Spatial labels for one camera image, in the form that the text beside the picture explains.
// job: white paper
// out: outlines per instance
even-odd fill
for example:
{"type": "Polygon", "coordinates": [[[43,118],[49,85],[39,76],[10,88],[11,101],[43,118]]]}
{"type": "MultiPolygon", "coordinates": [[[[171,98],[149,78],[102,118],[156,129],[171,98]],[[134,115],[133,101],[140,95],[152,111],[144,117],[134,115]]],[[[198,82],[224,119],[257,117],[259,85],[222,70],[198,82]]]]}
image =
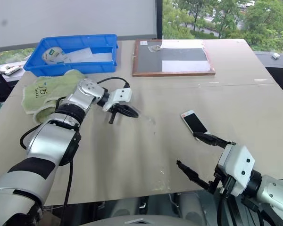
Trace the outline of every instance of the white paper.
{"type": "Polygon", "coordinates": [[[83,48],[66,54],[72,63],[84,62],[85,59],[92,57],[90,48],[83,48]]]}
{"type": "Polygon", "coordinates": [[[140,42],[140,45],[141,45],[141,46],[147,46],[147,45],[148,45],[148,41],[141,41],[141,42],[140,42]]]}
{"type": "Polygon", "coordinates": [[[207,72],[210,65],[206,60],[163,60],[162,72],[207,72]]]}
{"type": "Polygon", "coordinates": [[[203,41],[197,39],[162,40],[161,48],[203,48],[203,41]]]}
{"type": "Polygon", "coordinates": [[[112,53],[94,53],[92,57],[84,59],[81,62],[110,62],[112,61],[112,53]]]}

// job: green towel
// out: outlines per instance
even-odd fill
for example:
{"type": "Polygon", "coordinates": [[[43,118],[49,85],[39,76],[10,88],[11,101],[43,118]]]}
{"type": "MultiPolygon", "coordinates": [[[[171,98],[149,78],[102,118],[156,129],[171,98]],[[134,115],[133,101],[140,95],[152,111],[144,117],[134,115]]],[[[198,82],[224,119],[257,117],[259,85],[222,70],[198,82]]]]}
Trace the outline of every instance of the green towel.
{"type": "Polygon", "coordinates": [[[33,121],[40,124],[54,112],[57,99],[69,95],[79,80],[85,76],[78,70],[70,70],[63,76],[39,77],[23,89],[22,107],[33,114],[33,121]]]}

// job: tape roll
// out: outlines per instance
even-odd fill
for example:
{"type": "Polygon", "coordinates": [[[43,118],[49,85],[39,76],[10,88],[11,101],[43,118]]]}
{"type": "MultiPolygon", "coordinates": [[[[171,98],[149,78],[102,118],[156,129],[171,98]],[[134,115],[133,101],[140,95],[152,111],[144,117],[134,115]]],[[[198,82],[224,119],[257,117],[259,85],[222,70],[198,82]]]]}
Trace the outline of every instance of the tape roll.
{"type": "Polygon", "coordinates": [[[71,63],[65,52],[58,46],[46,50],[42,54],[42,59],[49,65],[71,63]]]}

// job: tree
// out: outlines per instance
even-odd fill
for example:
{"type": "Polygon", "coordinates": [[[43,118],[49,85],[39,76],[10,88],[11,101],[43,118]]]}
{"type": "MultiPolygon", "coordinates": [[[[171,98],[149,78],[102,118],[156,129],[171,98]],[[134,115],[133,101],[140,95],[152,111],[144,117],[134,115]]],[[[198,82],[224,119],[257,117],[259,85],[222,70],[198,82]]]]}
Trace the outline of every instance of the tree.
{"type": "Polygon", "coordinates": [[[194,28],[196,29],[196,22],[199,16],[203,16],[205,12],[208,0],[178,0],[178,6],[181,10],[185,9],[188,11],[188,15],[193,15],[194,28]]]}
{"type": "Polygon", "coordinates": [[[207,25],[207,23],[204,20],[204,18],[199,18],[199,20],[197,20],[197,22],[196,22],[196,26],[198,27],[198,32],[200,31],[200,29],[205,28],[206,25],[207,25]]]}
{"type": "Polygon", "coordinates": [[[236,0],[218,0],[215,2],[216,14],[212,22],[216,23],[219,38],[224,36],[225,30],[235,31],[240,19],[240,8],[236,0]]]}
{"type": "Polygon", "coordinates": [[[164,39],[194,39],[190,29],[182,26],[190,22],[186,10],[180,10],[172,0],[163,0],[163,36],[164,39]]]}
{"type": "Polygon", "coordinates": [[[248,8],[245,29],[254,32],[283,31],[283,0],[258,0],[248,8]]]}
{"type": "Polygon", "coordinates": [[[244,29],[230,38],[244,38],[253,50],[283,52],[283,0],[256,1],[244,22],[244,29]]]}

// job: window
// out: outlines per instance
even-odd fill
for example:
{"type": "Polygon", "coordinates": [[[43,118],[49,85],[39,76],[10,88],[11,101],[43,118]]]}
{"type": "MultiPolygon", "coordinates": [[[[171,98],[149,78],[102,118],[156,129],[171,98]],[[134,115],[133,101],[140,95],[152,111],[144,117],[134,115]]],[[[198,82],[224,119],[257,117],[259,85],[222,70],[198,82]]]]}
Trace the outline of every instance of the window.
{"type": "Polygon", "coordinates": [[[0,65],[25,61],[32,54],[34,48],[25,48],[0,52],[0,65]]]}
{"type": "Polygon", "coordinates": [[[283,53],[283,0],[163,0],[164,39],[245,39],[283,53]]]}

